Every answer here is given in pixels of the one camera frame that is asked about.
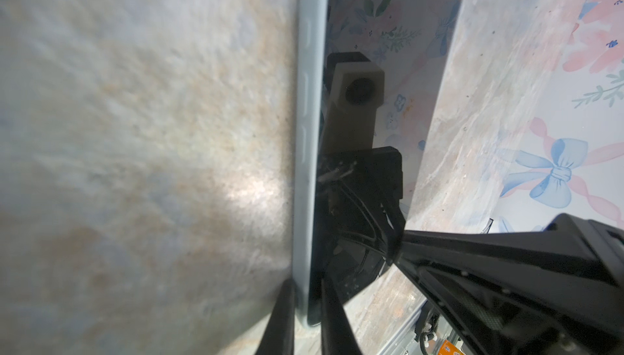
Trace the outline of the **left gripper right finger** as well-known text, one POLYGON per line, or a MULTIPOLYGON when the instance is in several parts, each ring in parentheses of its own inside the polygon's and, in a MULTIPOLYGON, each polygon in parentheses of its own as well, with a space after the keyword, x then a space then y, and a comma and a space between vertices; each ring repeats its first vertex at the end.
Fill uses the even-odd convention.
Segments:
POLYGON ((329 277, 321 283, 321 342, 323 355, 362 355, 345 310, 329 277))

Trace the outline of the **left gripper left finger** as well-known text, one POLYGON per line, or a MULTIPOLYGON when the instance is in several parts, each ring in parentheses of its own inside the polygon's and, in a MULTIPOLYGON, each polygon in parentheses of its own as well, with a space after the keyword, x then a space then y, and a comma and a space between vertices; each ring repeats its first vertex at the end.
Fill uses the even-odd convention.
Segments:
POLYGON ((256 355, 293 355, 296 293, 292 279, 285 280, 256 355))

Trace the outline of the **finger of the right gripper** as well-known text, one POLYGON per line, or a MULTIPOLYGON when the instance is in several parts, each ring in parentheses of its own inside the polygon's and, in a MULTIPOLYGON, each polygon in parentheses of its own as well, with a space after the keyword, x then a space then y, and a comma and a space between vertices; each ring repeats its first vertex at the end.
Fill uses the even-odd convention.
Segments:
POLYGON ((543 231, 407 231, 397 267, 474 354, 620 354, 623 232, 558 215, 543 231))

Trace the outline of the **black phone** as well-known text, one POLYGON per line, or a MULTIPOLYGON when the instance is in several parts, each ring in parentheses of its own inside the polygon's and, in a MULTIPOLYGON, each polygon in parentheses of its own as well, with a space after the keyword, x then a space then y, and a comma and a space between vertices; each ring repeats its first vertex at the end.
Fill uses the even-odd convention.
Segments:
POLYGON ((303 311, 322 283, 351 301, 403 233, 462 0, 328 0, 313 243, 303 311))

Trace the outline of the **light blue phone case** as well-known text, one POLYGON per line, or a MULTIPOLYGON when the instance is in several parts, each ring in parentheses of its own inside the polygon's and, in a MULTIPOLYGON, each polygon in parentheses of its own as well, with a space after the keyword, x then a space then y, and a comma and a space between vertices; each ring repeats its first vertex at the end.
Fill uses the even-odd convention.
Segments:
POLYGON ((311 327, 310 273, 327 20, 328 0, 298 0, 292 279, 295 315, 306 328, 311 327))

